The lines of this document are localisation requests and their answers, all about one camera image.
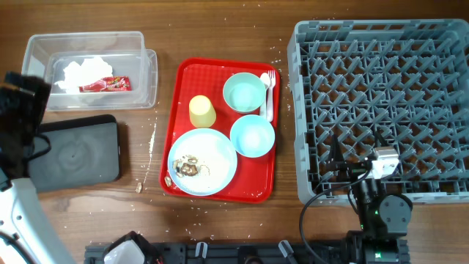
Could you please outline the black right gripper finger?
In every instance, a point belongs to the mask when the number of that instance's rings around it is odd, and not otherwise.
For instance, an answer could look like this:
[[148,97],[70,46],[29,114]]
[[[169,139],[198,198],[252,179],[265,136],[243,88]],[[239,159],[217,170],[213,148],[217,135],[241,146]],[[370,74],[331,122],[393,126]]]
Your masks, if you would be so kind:
[[378,130],[374,131],[374,147],[387,147],[388,143],[386,140],[384,140],[383,136]]
[[343,162],[344,162],[344,156],[340,148],[338,136],[334,134],[332,136],[332,142],[330,145],[329,163],[337,164],[337,163],[343,163]]

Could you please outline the light blue bowl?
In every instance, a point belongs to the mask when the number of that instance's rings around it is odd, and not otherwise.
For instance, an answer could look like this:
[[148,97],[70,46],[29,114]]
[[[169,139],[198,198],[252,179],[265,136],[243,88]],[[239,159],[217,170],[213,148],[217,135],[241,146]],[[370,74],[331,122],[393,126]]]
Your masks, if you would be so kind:
[[265,118],[250,114],[233,123],[229,138],[239,154],[247,158],[259,158],[273,148],[276,134]]

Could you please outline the red snack wrapper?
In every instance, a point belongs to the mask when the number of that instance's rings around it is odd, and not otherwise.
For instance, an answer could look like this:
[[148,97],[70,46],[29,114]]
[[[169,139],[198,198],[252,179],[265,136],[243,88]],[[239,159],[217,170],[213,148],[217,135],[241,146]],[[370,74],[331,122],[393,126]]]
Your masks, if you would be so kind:
[[92,84],[79,87],[80,92],[127,92],[131,90],[130,79],[127,76],[105,77]]

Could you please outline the mint green bowl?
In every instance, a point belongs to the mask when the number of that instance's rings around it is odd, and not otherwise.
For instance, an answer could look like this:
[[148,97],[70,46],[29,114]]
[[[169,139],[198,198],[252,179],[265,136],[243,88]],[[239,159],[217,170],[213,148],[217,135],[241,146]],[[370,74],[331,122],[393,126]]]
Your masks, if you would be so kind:
[[248,114],[266,101],[266,87],[253,73],[236,73],[225,81],[223,98],[233,111]]

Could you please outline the yellow plastic cup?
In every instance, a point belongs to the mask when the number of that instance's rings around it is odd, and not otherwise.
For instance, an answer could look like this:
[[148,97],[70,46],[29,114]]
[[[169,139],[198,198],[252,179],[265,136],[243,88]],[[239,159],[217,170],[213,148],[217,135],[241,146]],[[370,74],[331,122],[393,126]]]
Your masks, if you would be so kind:
[[210,99],[204,95],[193,97],[189,103],[191,124],[196,128],[209,128],[216,121],[215,109]]

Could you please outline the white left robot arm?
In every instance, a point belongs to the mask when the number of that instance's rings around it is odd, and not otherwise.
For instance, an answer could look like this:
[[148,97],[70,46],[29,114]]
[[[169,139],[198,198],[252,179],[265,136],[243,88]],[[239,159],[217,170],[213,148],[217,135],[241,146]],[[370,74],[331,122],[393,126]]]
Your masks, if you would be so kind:
[[74,263],[45,215],[29,163],[51,151],[39,133],[51,85],[8,72],[1,82],[1,242],[25,263]]

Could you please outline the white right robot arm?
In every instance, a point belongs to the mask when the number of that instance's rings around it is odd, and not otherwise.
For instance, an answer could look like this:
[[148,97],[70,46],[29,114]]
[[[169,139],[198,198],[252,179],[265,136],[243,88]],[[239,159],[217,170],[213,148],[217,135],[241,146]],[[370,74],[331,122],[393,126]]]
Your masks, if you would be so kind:
[[403,194],[387,194],[382,180],[397,172],[399,154],[376,133],[375,148],[360,162],[344,159],[338,136],[332,136],[326,168],[338,171],[351,181],[360,231],[349,231],[341,242],[343,263],[410,262],[407,234],[413,204]]

